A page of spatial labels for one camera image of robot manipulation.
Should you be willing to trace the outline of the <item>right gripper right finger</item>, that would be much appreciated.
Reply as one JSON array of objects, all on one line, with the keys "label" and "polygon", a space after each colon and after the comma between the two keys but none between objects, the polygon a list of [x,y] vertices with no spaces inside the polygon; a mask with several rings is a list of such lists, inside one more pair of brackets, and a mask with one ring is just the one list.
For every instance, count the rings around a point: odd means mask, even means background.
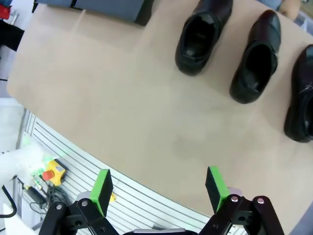
[{"label": "right gripper right finger", "polygon": [[268,197],[261,195],[248,200],[231,194],[216,166],[208,167],[205,186],[214,215],[200,231],[201,235],[226,235],[233,225],[243,226],[249,235],[284,234]]}]

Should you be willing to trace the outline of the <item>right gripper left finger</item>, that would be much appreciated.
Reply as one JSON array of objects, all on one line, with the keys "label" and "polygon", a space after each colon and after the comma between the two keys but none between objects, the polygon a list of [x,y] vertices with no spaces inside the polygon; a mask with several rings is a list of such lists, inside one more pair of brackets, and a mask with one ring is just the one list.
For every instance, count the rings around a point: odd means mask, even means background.
[{"label": "right gripper left finger", "polygon": [[112,190],[111,172],[103,169],[88,197],[77,199],[69,206],[61,202],[49,206],[40,234],[75,235],[80,229],[88,229],[93,235],[115,234],[115,228],[106,218]]}]

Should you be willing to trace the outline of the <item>person's left hand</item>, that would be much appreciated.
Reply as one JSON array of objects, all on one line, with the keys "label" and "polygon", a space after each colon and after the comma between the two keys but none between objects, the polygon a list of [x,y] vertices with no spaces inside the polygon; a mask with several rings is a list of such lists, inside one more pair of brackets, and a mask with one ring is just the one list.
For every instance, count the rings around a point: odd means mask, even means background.
[{"label": "person's left hand", "polygon": [[278,12],[294,21],[299,13],[301,0],[283,0]]}]

